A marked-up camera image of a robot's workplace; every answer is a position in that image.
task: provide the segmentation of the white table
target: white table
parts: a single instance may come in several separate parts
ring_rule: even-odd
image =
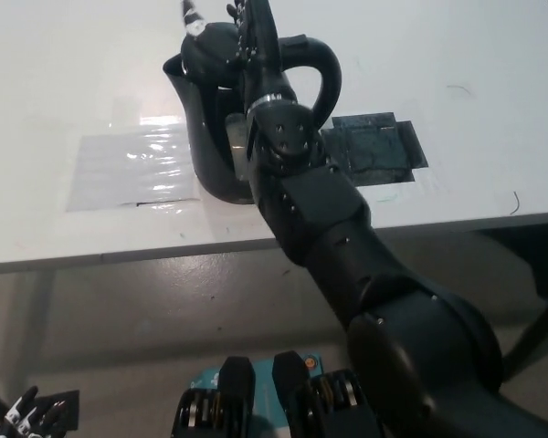
[[[198,6],[227,20],[225,1]],[[272,9],[280,36],[305,33],[336,52],[335,115],[392,111],[414,124],[429,168],[415,182],[361,188],[376,229],[548,221],[548,2],[272,0]],[[255,207],[199,187],[199,200],[164,209],[67,211],[84,135],[184,116],[162,72],[183,36],[177,0],[0,1],[0,271],[275,245]],[[316,76],[290,77],[312,102]]]

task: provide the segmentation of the gray floor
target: gray floor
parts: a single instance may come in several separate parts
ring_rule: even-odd
[[[483,238],[390,245],[475,303],[503,349],[542,307],[528,267]],[[347,365],[331,311],[280,250],[0,275],[0,395],[80,389],[76,437],[168,437],[198,371],[285,349],[319,351],[327,370]],[[548,419],[548,343],[542,353],[503,392]]]

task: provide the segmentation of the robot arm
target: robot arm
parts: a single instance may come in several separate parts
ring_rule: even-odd
[[[341,321],[382,422],[398,437],[548,438],[548,422],[498,394],[501,352],[478,310],[405,268],[376,236],[365,199],[283,75],[268,0],[236,0],[228,12],[239,44],[227,65],[240,77],[255,204]]]

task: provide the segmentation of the plastic sheet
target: plastic sheet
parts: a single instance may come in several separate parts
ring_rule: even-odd
[[[194,198],[184,124],[81,140],[68,211],[139,207]]]

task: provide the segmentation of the black jug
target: black jug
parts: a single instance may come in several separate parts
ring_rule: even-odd
[[[185,24],[199,17],[193,12],[184,10]],[[222,201],[252,203],[249,183],[236,177],[226,129],[227,116],[246,110],[236,89],[237,73],[229,68],[237,50],[237,28],[230,23],[209,23],[203,29],[195,36],[187,34],[181,53],[166,61],[163,71],[183,103],[193,166],[201,184]],[[311,67],[321,73],[321,90],[312,108],[319,129],[341,92],[339,61],[326,44],[314,38],[301,35],[278,41],[283,70]]]

